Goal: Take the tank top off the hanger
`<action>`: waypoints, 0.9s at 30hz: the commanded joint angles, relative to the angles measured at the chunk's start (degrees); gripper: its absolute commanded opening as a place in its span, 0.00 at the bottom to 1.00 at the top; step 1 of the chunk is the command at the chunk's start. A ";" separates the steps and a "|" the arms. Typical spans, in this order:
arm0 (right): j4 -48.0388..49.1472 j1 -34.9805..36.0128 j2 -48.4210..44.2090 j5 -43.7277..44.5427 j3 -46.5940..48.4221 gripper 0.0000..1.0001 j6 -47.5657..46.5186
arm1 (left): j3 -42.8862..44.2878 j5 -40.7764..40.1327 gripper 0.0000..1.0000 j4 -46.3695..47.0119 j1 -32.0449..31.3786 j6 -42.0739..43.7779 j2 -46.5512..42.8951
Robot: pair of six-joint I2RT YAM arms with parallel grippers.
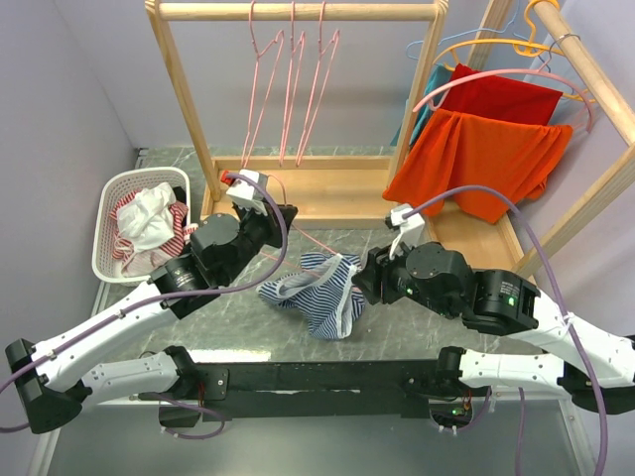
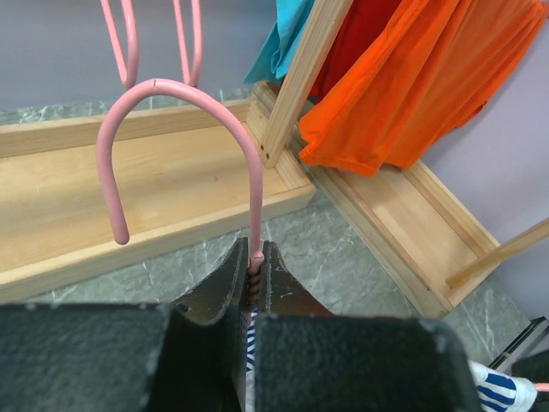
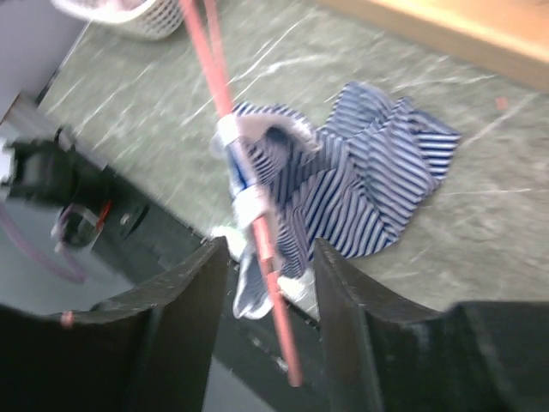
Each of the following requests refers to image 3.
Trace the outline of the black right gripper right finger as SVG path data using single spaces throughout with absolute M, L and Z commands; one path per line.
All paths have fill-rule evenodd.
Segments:
M 313 267 L 332 410 L 547 410 L 547 303 L 465 301 L 437 312 L 323 239 Z

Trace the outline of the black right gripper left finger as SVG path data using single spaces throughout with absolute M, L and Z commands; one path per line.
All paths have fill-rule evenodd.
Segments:
M 2 410 L 201 410 L 228 260 L 217 238 L 88 312 L 3 307 Z

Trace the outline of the pink hanger of blue top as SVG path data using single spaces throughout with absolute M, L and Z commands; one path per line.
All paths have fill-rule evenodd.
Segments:
M 268 194 L 259 185 L 256 173 L 245 153 L 244 134 L 238 124 L 238 117 L 232 113 L 233 99 L 226 70 L 220 25 L 214 1 L 205 1 L 208 27 L 204 28 L 196 2 L 181 1 L 185 26 L 206 77 L 209 92 L 213 98 L 219 121 L 216 133 L 223 145 L 229 165 L 230 187 L 233 196 L 233 210 L 236 217 L 250 217 L 244 225 L 255 244 L 256 258 L 268 296 L 273 304 L 273 320 L 281 353 L 287 364 L 287 379 L 292 387 L 303 384 L 299 354 L 294 341 L 287 304 L 279 285 L 279 271 L 275 268 L 275 231 L 268 216 Z

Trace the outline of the blue white striped tank top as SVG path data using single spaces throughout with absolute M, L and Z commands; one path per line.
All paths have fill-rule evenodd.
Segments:
M 322 126 L 289 106 L 236 105 L 232 113 L 268 194 L 275 267 L 299 278 L 313 244 L 343 257 L 394 244 L 418 205 L 445 180 L 460 134 L 407 98 L 349 82 Z

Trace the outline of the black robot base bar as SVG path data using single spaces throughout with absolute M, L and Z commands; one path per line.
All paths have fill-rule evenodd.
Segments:
M 237 265 L 228 240 L 201 237 L 110 167 L 72 150 L 75 171 L 93 199 L 112 201 L 93 250 L 132 282 L 97 304 L 120 314 L 117 329 L 138 329 L 117 354 L 95 355 L 99 373 L 78 395 L 76 411 L 326 411 L 320 333 L 289 309 L 303 368 L 287 383 L 271 318 L 231 313 Z

